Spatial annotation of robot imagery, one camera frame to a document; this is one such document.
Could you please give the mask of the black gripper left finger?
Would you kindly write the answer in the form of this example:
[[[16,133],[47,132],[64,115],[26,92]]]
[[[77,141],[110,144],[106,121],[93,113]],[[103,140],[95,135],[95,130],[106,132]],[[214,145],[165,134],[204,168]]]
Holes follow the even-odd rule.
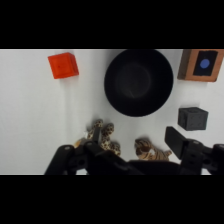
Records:
[[[89,175],[124,175],[127,163],[110,150],[100,147],[101,128],[93,131],[91,139],[83,139],[75,148],[60,146],[53,155],[45,175],[76,175],[84,169]]]

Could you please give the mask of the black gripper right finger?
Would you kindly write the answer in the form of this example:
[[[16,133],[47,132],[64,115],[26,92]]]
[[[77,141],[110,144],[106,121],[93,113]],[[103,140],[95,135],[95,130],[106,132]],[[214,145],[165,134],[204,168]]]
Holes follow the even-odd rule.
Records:
[[[203,169],[211,175],[224,175],[224,144],[207,147],[198,140],[185,138],[171,126],[166,128],[165,143],[181,161],[181,175],[200,175]]]

